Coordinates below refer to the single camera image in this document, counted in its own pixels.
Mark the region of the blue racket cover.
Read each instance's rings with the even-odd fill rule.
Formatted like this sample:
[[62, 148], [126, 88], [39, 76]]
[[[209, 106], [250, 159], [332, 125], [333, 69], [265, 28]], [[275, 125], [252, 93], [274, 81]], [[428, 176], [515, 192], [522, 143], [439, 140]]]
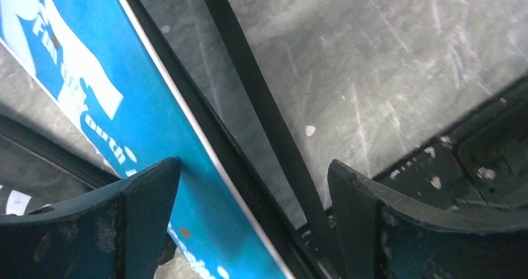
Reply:
[[123, 179], [181, 162], [163, 225], [194, 278], [331, 278], [141, 0], [1, 0], [1, 44]]

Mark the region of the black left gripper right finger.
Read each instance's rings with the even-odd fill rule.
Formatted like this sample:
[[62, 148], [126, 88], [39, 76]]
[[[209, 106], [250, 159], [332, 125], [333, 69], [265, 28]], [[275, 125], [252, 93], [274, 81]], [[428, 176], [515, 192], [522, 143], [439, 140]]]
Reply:
[[526, 278], [527, 211], [438, 209], [339, 160], [328, 184], [345, 278]]

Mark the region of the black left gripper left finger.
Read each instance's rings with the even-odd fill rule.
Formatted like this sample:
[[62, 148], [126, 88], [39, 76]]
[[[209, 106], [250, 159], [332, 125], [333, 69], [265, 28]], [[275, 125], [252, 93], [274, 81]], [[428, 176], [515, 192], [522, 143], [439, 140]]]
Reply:
[[37, 212], [1, 217], [1, 277], [152, 278], [180, 173], [169, 157]]

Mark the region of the black racket cover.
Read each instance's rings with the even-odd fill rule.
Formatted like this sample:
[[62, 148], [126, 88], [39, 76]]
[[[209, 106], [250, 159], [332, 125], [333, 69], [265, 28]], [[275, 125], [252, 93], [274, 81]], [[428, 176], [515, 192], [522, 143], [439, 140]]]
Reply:
[[[119, 180], [23, 124], [1, 117], [1, 217], [31, 214]], [[172, 260], [176, 248], [167, 233], [158, 265]]]

